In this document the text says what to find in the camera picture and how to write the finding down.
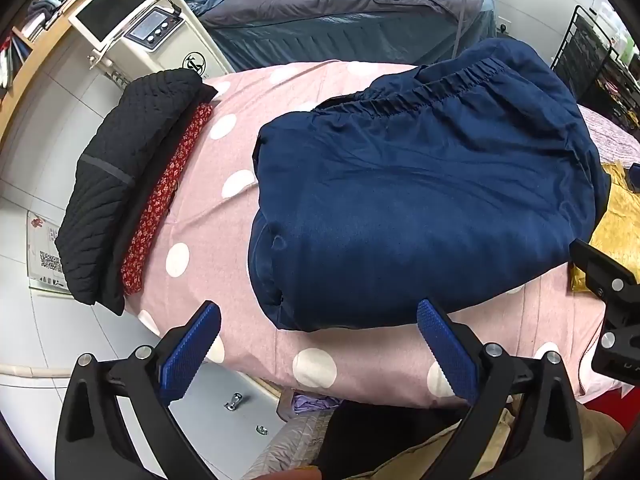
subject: control panel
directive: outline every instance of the control panel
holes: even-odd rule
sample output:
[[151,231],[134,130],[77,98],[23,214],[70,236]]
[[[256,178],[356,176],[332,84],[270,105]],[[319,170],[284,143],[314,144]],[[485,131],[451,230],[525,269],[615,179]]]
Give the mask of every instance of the control panel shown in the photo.
[[162,7],[151,7],[124,35],[125,38],[154,51],[176,30],[184,18]]

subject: white polka dot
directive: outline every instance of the white polka dot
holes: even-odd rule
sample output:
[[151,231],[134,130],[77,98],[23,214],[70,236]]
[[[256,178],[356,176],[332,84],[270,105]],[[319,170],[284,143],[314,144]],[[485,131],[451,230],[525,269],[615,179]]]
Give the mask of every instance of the white polka dot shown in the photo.
[[534,359],[542,359],[542,356],[544,354],[546,354],[547,352],[551,352],[551,351],[560,353],[560,349],[558,348],[558,345],[556,343],[553,343],[551,341],[547,341],[540,348],[538,348],[538,350],[536,351],[536,353],[533,356],[533,358]]
[[429,368],[427,388],[435,397],[453,397],[455,395],[437,361]]
[[269,76],[269,83],[277,85],[278,83],[282,83],[290,77],[295,76],[298,72],[300,72],[300,70],[291,65],[279,66],[276,70],[271,72],[271,75]]
[[209,348],[207,359],[218,364],[221,364],[225,360],[225,346],[222,344],[220,336],[215,339],[213,345]]
[[378,64],[351,61],[347,63],[347,70],[353,75],[370,75],[378,70]]
[[318,103],[316,103],[315,101],[305,101],[302,104],[299,104],[297,106],[294,106],[291,111],[292,112],[310,112],[311,110],[313,110],[316,106],[318,106]]
[[511,290],[507,290],[507,294],[517,294],[524,288],[524,285],[517,286],[516,288],[512,288]]
[[293,376],[309,388],[329,388],[338,370],[332,357],[319,348],[306,348],[293,359]]
[[221,96],[225,93],[229,88],[231,88],[231,81],[220,81],[214,85],[214,88],[218,91],[216,97]]
[[149,314],[146,310],[140,311],[140,314],[138,314],[138,319],[142,322],[144,326],[146,326],[149,330],[151,330],[151,332],[153,332],[157,336],[160,336],[160,331],[158,330],[158,326],[156,325],[156,322],[151,317],[151,314]]
[[236,126],[236,114],[229,114],[220,117],[209,131],[209,137],[214,140],[222,139]]
[[254,174],[249,170],[236,171],[222,186],[222,198],[230,198],[255,182]]
[[164,268],[169,276],[177,278],[187,270],[189,265],[189,248],[182,242],[175,244],[166,256]]

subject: purple cloth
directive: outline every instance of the purple cloth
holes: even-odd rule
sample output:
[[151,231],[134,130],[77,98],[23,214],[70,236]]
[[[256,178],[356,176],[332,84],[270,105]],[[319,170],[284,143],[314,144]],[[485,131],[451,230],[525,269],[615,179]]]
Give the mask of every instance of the purple cloth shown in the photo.
[[341,402],[341,399],[336,399],[335,397],[311,397],[305,394],[293,394],[292,409],[296,415],[299,415],[300,413],[332,410],[340,406]]

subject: power outlet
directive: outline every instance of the power outlet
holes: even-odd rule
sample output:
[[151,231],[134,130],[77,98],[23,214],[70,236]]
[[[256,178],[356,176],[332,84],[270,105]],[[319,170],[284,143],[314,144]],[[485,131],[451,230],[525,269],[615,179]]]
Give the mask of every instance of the power outlet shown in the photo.
[[498,32],[502,34],[509,34],[511,32],[511,22],[509,20],[505,20],[501,16],[495,20],[495,26],[498,29]]

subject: logo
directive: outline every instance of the logo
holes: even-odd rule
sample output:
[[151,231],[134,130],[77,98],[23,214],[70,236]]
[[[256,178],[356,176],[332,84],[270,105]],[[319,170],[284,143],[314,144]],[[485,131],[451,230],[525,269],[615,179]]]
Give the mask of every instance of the logo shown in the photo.
[[182,62],[182,68],[190,68],[195,70],[198,75],[204,74],[204,69],[207,67],[204,61],[204,56],[199,52],[190,52]]

